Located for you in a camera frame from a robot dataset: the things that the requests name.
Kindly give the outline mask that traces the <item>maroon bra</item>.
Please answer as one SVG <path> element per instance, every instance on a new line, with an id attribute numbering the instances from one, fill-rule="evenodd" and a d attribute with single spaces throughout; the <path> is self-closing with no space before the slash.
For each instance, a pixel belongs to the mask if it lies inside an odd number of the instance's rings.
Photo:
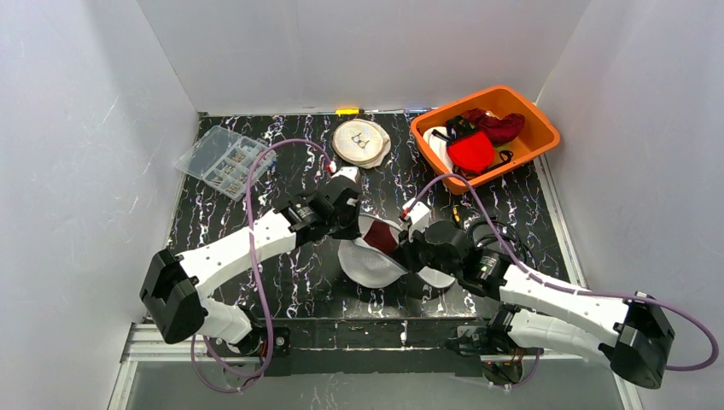
<path id="1" fill-rule="evenodd" d="M 363 240 L 386 256 L 395 257 L 400 246 L 399 235 L 398 227 L 381 220 L 373 220 L 363 235 Z"/>

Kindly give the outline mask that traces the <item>bright red bra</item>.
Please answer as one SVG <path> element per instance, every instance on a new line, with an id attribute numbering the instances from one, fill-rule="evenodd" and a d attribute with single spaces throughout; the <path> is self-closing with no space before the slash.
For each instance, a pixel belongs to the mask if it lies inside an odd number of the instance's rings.
<path id="1" fill-rule="evenodd" d="M 483 174 L 493 164 L 495 149 L 484 132 L 456 138 L 447 145 L 453 165 L 467 173 Z"/>

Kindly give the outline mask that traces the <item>dark red bra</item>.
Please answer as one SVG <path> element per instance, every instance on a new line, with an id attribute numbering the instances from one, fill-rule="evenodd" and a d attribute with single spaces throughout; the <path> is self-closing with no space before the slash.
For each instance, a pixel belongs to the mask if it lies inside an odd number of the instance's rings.
<path id="1" fill-rule="evenodd" d="M 507 144 L 518 137 L 525 127 L 526 118 L 512 113 L 499 117 L 489 110 L 473 108 L 462 113 L 462 117 L 481 130 L 493 145 Z"/>

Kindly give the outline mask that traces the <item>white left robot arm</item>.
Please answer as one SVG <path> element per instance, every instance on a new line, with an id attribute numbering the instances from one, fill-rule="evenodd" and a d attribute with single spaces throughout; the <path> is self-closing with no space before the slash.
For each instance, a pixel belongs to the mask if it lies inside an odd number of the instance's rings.
<path id="1" fill-rule="evenodd" d="M 209 245 L 151 258 L 139 297 L 167 344 L 194 335 L 239 343 L 253 331 L 238 306 L 212 298 L 214 291 L 262 261 L 326 237 L 359 236 L 359 169 L 342 167 L 310 196 L 292 196 L 240 231 Z"/>

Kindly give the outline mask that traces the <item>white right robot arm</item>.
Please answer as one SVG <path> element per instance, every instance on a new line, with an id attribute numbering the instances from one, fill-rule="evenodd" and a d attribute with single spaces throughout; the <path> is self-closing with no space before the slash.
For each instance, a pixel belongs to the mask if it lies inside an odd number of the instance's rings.
<path id="1" fill-rule="evenodd" d="M 607 365 L 631 384 L 661 387 L 675 332 L 652 296 L 594 296 L 475 246 L 451 221 L 404 231 L 398 239 L 395 253 L 407 267 L 446 274 L 470 293 L 500 303 L 487 328 L 493 340 L 575 354 Z"/>

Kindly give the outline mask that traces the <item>yellow tape piece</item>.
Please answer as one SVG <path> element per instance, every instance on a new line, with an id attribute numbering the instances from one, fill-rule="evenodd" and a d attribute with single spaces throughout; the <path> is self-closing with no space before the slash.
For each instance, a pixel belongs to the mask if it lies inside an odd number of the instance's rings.
<path id="1" fill-rule="evenodd" d="M 360 108 L 339 108 L 335 110 L 336 115 L 357 115 L 363 112 L 364 110 Z"/>

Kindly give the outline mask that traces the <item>clear plastic screw box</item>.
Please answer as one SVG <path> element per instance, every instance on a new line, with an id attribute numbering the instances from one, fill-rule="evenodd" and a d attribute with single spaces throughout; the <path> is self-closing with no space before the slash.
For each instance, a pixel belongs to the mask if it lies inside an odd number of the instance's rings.
<path id="1" fill-rule="evenodd" d="M 261 141 L 222 126 L 213 126 L 176 162 L 175 167 L 234 201 L 246 194 L 246 183 L 256 183 L 277 162 L 277 154 Z M 260 158 L 256 168 L 254 161 Z"/>

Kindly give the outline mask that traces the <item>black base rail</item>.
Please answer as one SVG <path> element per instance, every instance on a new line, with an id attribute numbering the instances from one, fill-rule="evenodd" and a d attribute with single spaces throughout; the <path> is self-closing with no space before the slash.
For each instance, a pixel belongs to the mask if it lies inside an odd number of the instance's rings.
<path id="1" fill-rule="evenodd" d="M 343 372 L 448 373 L 518 382 L 535 357 L 477 318 L 277 319 L 268 377 Z"/>

